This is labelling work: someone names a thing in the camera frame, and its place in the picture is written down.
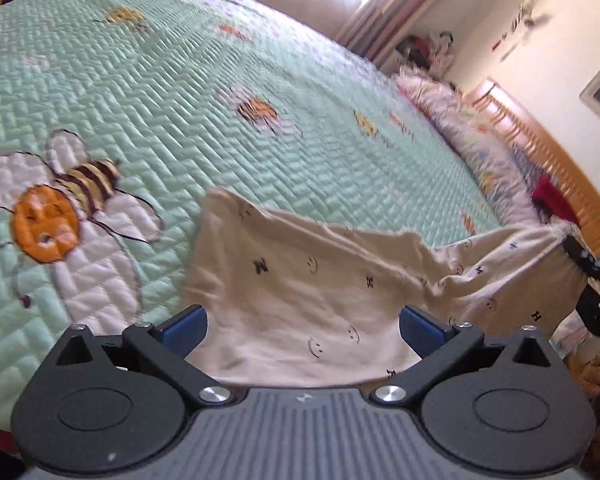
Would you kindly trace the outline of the green quilted bee bedspread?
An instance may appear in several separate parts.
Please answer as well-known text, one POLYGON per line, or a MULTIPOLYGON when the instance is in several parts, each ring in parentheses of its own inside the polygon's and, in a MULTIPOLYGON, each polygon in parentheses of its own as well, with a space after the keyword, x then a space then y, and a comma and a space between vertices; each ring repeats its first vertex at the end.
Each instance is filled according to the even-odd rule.
POLYGON ((3 4, 0 429, 69 325, 180 308, 212 186, 431 245, 503 223, 391 79, 263 4, 3 4))

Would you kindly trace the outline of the wooden headboard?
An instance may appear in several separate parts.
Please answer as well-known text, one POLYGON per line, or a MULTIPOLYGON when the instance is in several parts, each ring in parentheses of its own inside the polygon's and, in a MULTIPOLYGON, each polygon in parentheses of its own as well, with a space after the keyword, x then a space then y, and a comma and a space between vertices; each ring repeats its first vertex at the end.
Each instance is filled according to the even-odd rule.
POLYGON ((581 168, 552 135, 496 81, 486 79, 464 95, 493 125, 503 141, 521 146, 526 154, 555 177, 560 192, 578 217, 582 235, 600 256, 600 194, 581 168))

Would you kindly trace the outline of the cluttered nightstand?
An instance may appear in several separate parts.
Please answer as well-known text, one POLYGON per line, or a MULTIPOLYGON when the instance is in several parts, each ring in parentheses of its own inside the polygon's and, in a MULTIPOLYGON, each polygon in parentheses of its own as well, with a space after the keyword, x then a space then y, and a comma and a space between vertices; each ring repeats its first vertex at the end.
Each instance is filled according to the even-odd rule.
POLYGON ((396 46, 396 52, 408 65, 426 70, 432 78, 441 79, 454 62, 454 36, 448 30, 430 32, 427 38, 407 35, 396 46))

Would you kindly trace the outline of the dark red cloth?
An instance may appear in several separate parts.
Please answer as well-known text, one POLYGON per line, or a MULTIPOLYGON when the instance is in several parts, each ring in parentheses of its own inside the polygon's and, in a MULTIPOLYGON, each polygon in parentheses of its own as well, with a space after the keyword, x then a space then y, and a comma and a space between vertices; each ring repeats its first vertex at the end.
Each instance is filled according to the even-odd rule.
POLYGON ((566 220, 579 225, 579 220, 562 192, 556 188, 550 177, 542 176, 535 185, 532 194, 532 203, 539 209, 541 218, 549 222, 553 218, 566 220))

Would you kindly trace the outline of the floral folded duvet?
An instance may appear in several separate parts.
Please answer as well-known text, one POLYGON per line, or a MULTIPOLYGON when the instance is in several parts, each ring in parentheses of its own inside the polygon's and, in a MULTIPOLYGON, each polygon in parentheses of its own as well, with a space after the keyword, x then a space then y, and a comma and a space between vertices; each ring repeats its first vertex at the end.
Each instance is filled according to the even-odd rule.
POLYGON ((540 223, 512 152, 475 107, 447 84, 418 70, 403 67, 392 79, 464 160, 501 224, 540 223))

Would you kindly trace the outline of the beige smiley print baby garment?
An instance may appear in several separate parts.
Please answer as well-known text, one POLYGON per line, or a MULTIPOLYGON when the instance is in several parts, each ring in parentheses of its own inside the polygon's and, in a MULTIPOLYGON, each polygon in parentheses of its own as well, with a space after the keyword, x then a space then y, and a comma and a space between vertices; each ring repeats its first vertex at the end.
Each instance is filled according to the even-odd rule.
POLYGON ((404 307, 490 336, 551 334, 586 278, 565 226, 513 226, 431 247, 411 231, 365 232, 259 208, 215 188, 204 199, 186 304, 207 313, 190 364, 237 387, 382 382, 414 365, 404 307))

